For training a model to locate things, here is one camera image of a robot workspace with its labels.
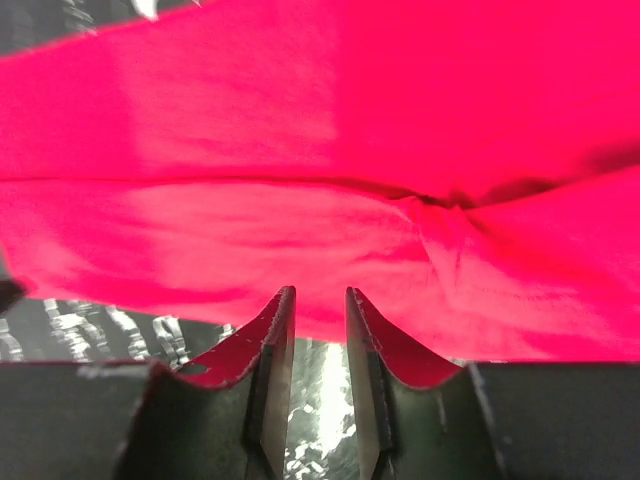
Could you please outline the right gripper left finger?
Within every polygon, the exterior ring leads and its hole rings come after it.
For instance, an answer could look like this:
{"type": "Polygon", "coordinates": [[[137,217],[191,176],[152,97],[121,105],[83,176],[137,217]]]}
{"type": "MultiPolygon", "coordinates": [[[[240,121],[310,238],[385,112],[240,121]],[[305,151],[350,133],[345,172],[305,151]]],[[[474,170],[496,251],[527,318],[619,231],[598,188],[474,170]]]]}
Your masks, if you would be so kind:
{"type": "Polygon", "coordinates": [[[239,330],[174,377],[187,396],[171,437],[172,479],[283,476],[296,290],[281,288],[239,330]]]}

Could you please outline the red t-shirt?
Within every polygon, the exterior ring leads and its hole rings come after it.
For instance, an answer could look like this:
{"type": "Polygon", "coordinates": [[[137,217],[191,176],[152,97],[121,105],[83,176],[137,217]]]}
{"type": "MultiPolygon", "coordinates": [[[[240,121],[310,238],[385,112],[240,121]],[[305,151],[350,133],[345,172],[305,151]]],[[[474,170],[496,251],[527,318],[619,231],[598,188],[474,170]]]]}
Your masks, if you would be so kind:
{"type": "Polygon", "coordinates": [[[635,1],[207,1],[1,61],[33,295],[239,323],[361,289],[437,352],[639,356],[635,1]]]}

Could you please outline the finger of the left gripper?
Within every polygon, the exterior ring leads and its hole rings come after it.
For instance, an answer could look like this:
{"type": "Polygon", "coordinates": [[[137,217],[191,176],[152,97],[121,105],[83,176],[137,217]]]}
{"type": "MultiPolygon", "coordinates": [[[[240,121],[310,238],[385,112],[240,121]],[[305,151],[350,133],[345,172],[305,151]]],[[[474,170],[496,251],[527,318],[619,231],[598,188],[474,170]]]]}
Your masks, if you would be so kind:
{"type": "Polygon", "coordinates": [[[25,295],[23,286],[11,279],[0,280],[0,314],[9,310],[25,295]]]}

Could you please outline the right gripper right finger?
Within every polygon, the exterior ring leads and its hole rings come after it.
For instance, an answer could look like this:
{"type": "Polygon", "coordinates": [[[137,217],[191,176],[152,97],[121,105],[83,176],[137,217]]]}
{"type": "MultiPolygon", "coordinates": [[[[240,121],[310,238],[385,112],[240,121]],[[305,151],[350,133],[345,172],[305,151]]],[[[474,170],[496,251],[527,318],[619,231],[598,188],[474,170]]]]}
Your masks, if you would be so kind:
{"type": "Polygon", "coordinates": [[[420,479],[428,450],[447,432],[432,390],[461,368],[402,331],[358,288],[345,319],[362,479],[420,479]]]}

